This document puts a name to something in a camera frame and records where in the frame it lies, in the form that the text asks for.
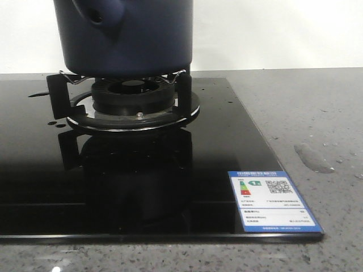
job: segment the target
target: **speckled stone countertop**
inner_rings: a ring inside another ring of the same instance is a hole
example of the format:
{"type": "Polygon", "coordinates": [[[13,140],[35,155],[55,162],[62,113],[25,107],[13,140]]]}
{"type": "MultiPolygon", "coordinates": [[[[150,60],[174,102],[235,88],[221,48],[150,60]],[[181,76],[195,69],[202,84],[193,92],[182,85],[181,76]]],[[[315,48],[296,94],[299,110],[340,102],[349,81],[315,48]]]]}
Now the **speckled stone countertop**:
{"type": "MultiPolygon", "coordinates": [[[[363,271],[363,69],[194,72],[226,77],[326,236],[315,244],[0,245],[5,271],[363,271]],[[335,168],[308,169],[307,143],[335,168]]],[[[0,75],[0,80],[43,78],[0,75]]]]}

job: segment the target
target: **water puddle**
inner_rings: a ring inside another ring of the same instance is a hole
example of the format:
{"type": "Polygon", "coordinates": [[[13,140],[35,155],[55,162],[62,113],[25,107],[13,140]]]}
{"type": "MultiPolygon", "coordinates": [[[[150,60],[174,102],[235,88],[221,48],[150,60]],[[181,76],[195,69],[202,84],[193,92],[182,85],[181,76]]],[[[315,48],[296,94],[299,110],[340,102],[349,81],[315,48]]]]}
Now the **water puddle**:
{"type": "Polygon", "coordinates": [[[334,173],[335,170],[330,163],[323,157],[321,153],[313,150],[306,143],[294,145],[295,152],[299,155],[301,161],[316,173],[334,173]]]}

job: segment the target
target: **pot handle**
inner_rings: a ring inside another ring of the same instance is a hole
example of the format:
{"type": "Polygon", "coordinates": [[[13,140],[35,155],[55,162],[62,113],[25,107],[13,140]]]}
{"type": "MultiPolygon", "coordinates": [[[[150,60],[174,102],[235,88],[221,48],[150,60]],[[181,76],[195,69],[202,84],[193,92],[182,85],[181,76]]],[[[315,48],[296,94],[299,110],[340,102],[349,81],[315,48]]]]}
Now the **pot handle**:
{"type": "Polygon", "coordinates": [[[72,0],[80,15],[100,27],[115,27],[123,19],[122,0],[72,0]]]}

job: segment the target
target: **qr code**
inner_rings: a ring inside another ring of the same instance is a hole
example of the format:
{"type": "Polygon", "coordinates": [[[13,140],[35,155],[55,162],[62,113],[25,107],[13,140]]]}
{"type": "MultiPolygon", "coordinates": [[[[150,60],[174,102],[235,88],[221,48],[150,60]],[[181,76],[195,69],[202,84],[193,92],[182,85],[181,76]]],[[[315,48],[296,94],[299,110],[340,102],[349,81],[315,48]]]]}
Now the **qr code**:
{"type": "Polygon", "coordinates": [[[267,187],[272,194],[292,194],[291,186],[285,180],[267,180],[267,187]]]}

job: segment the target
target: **black glass cooktop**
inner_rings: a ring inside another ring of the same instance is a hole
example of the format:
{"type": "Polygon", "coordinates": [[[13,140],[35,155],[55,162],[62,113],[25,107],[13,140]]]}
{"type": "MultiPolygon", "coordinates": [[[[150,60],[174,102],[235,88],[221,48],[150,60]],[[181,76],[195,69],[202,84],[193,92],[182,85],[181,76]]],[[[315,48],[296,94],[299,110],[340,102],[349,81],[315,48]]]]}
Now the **black glass cooktop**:
{"type": "Polygon", "coordinates": [[[283,169],[226,79],[195,78],[193,91],[187,127],[97,137],[53,119],[45,80],[0,82],[1,242],[320,240],[244,232],[228,171],[283,169]]]}

